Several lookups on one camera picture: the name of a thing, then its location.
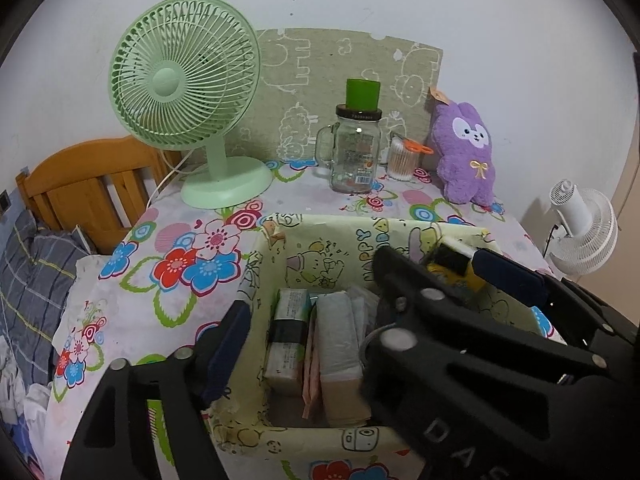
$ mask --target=price tag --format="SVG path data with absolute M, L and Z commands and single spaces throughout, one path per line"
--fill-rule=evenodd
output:
M 433 98 L 436 99 L 436 101 L 440 101 L 441 103 L 444 103 L 446 105 L 449 104 L 449 98 L 446 95 L 444 95 L 443 92 L 438 90 L 435 86 L 430 86 L 429 92 L 431 93 Z

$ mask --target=plush bunny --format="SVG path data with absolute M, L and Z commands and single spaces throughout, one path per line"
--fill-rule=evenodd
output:
M 469 103 L 437 102 L 433 121 L 433 143 L 442 158 L 438 176 L 444 181 L 449 202 L 494 202 L 495 168 L 491 162 L 491 138 L 482 119 Z

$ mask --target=green lid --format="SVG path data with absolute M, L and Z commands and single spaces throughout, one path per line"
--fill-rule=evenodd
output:
M 378 110 L 380 82 L 368 79 L 347 79 L 347 102 L 349 110 L 371 112 Z

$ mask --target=wall outlet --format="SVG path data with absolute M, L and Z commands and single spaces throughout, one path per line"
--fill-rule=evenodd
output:
M 0 193 L 0 216 L 2 216 L 10 207 L 11 200 L 9 200 L 9 194 L 4 190 Z

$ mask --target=wooden bed frame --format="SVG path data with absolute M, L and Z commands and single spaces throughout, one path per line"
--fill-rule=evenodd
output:
M 174 166 L 179 152 L 165 152 Z M 98 251 L 111 254 L 127 235 L 107 189 L 109 176 L 127 218 L 135 225 L 145 211 L 148 194 L 140 170 L 149 168 L 156 184 L 169 173 L 159 150 L 135 138 L 81 142 L 51 155 L 27 176 L 15 181 L 25 206 L 52 230 L 71 231 L 79 225 Z

